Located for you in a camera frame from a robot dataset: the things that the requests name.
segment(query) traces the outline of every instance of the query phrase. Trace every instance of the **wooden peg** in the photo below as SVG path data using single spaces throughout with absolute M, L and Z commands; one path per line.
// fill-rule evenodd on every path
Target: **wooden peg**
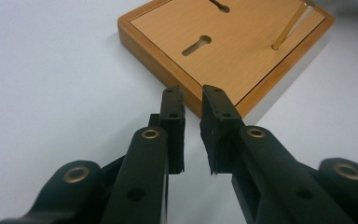
M 273 49 L 279 49 L 286 37 L 296 29 L 302 20 L 304 20 L 304 18 L 310 13 L 313 7 L 315 7 L 315 4 L 310 0 L 304 0 L 304 2 L 301 3 L 301 6 L 298 8 L 295 15 L 287 23 L 275 43 L 272 45 Z

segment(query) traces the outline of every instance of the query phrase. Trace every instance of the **wooden board edge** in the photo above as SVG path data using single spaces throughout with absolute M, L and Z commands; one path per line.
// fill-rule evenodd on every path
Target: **wooden board edge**
M 266 75 L 245 97 L 237 104 L 236 108 L 244 118 L 267 93 L 282 79 L 282 77 L 310 50 L 310 48 L 333 25 L 335 19 L 320 7 L 316 7 L 325 19 L 295 47 L 274 69 Z
M 201 85 L 131 24 L 132 20 L 170 1 L 155 0 L 121 16 L 117 20 L 118 35 L 122 45 L 166 87 L 180 85 L 186 105 L 200 117 Z

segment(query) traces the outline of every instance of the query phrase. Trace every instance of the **keyhole slot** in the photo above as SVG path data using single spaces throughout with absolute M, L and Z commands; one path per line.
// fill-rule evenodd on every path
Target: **keyhole slot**
M 197 41 L 195 44 L 191 45 L 190 47 L 188 47 L 187 49 L 185 49 L 182 52 L 183 56 L 188 56 L 190 55 L 192 52 L 196 51 L 197 49 L 199 49 L 200 47 L 202 47 L 203 45 L 206 44 L 211 44 L 212 39 L 207 36 L 207 35 L 202 35 L 200 36 L 200 40 Z
M 229 7 L 228 6 L 220 4 L 217 0 L 209 0 L 209 1 L 212 2 L 215 6 L 217 6 L 217 8 L 219 8 L 219 10 L 221 12 L 224 12 L 224 13 L 229 12 Z

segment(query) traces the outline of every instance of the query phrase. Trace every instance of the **white table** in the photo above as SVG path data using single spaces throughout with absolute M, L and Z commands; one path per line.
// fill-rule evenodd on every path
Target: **white table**
M 165 87 L 119 42 L 133 1 L 0 1 L 0 219 L 19 217 L 62 165 L 124 155 Z M 358 162 L 358 1 L 320 3 L 336 24 L 244 119 L 301 162 Z M 212 175 L 186 111 L 186 172 L 170 176 L 168 222 L 244 223 L 230 175 Z

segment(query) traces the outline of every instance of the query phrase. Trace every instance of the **wooden block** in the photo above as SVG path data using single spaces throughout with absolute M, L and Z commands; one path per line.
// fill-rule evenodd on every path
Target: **wooden block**
M 271 45 L 300 1 L 218 3 L 226 7 L 208 0 L 152 1 L 118 19 L 122 44 L 166 86 L 180 84 L 199 116 L 201 87 L 208 84 L 223 89 L 244 117 L 334 22 L 315 7 L 275 50 Z

